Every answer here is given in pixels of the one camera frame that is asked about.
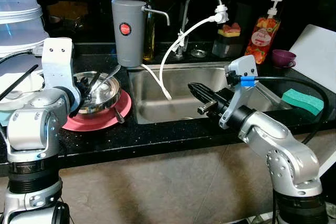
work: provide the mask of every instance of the dish soap bottle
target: dish soap bottle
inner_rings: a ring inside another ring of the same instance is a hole
[[[258,18],[244,54],[254,55],[256,64],[262,64],[265,61],[269,48],[280,26],[280,20],[274,16],[277,14],[277,3],[282,0],[271,1],[274,1],[273,7],[268,10],[267,16]]]
[[[146,8],[153,8],[153,0],[146,0]],[[154,15],[152,12],[147,12],[145,23],[145,36],[143,45],[143,60],[154,59],[154,36],[155,36],[155,24]]]

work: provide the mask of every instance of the pump bottle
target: pump bottle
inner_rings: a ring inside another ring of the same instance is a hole
[[[280,19],[275,15],[277,14],[277,3],[282,0],[271,1],[274,2],[273,7],[268,10],[266,16],[258,18],[245,51],[245,55],[254,55],[257,64],[262,64],[265,61],[280,26]]]

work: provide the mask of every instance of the granite countertop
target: granite countertop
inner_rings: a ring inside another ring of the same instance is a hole
[[[163,48],[161,52],[164,52],[168,45],[161,47]],[[111,53],[114,53],[113,44],[76,45],[74,72],[91,70],[110,72],[117,64],[117,56]],[[160,63],[161,54],[150,64]],[[187,57],[183,62],[202,61],[221,61],[221,59],[209,55],[203,59]],[[293,69],[279,70],[269,63],[258,66],[258,73],[260,76],[290,76],[307,79]],[[120,81],[123,90],[131,94],[127,69],[121,68],[115,77]],[[263,84],[278,96],[289,88],[318,96],[315,91],[295,83],[263,82]],[[324,122],[322,130],[335,127],[335,94],[327,89],[324,91],[330,100],[331,114]],[[310,132],[319,118],[315,118],[301,108],[266,113],[289,127],[293,134]],[[132,110],[125,117],[124,124],[116,124],[94,132],[72,132],[61,129],[59,138],[66,145],[67,153],[64,156],[64,150],[60,150],[60,168],[241,142],[236,132],[231,129],[222,130],[218,122],[209,118],[140,125],[136,123]],[[6,148],[1,141],[0,176],[6,175]]]

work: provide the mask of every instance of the white cutting board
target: white cutting board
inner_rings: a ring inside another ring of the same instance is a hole
[[[336,33],[308,25],[290,49],[296,71],[336,93]]]

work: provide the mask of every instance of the stainless steel bowl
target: stainless steel bowl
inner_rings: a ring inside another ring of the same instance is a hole
[[[96,72],[82,72],[74,74],[77,77],[78,81],[83,78],[87,77],[88,81],[93,79]],[[98,80],[93,85],[92,90],[99,85],[108,74],[102,73],[100,74]],[[91,94],[91,99],[86,100],[83,106],[79,109],[79,114],[93,114],[98,113],[104,109],[108,109],[113,107],[116,102],[119,100],[121,94],[121,86],[119,81],[111,77],[105,83],[103,83],[93,94]]]

